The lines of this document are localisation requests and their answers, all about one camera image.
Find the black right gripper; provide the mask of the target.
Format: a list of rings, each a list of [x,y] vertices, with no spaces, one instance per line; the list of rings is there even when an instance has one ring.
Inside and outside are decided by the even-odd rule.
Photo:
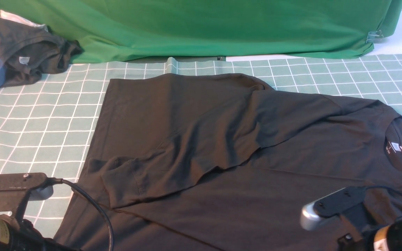
[[[373,251],[374,233],[347,234],[337,240],[338,251]]]

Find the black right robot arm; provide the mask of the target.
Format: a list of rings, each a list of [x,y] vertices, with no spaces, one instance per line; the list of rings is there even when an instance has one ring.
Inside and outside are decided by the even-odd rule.
[[[362,240],[345,235],[337,243],[339,251],[402,251],[402,217],[391,225],[366,232]]]

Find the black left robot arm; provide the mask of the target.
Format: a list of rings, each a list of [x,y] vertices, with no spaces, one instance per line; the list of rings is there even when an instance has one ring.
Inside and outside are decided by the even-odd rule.
[[[0,219],[0,251],[72,251],[37,234],[23,234]]]

